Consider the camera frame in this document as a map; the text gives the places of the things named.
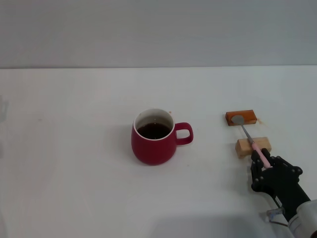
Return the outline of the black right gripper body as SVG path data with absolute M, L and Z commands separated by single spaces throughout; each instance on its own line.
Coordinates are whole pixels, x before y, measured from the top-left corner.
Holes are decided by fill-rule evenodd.
M 290 221 L 297 208 L 310 201 L 299 185 L 299 167 L 272 167 L 257 174 L 257 192 L 268 194 L 279 208 L 284 209 L 283 216 Z

